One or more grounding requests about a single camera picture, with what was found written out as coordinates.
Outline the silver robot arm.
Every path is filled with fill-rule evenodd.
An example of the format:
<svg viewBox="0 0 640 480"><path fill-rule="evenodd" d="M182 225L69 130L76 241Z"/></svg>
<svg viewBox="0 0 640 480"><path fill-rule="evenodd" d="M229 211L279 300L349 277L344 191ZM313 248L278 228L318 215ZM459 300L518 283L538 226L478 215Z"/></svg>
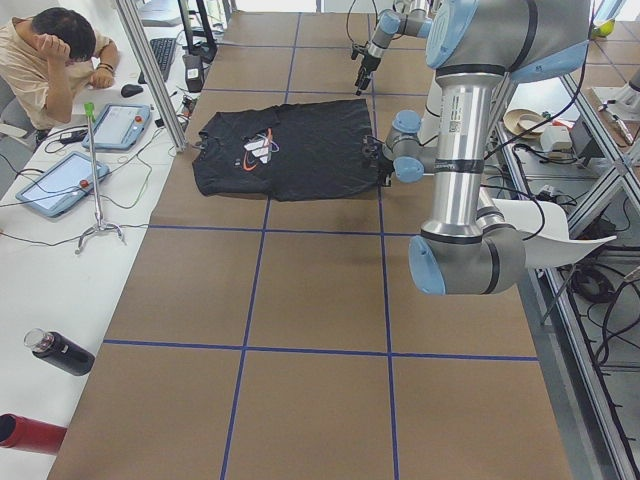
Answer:
<svg viewBox="0 0 640 480"><path fill-rule="evenodd" d="M433 24L430 1L394 1L391 9L377 15L371 38L363 45L351 43L351 59L361 58L354 82L355 95L360 96L368 87L382 57L396 38L420 39L423 47Z"/></svg>
<svg viewBox="0 0 640 480"><path fill-rule="evenodd" d="M526 238L482 188L491 100L503 81L529 83L576 70L591 23L587 1L414 1L382 11L371 40L353 49L364 90L392 39L426 42L426 63L441 91L434 132L399 112L382 147L399 180L434 176L429 218L409 243L416 287L430 295L495 294L526 268Z"/></svg>

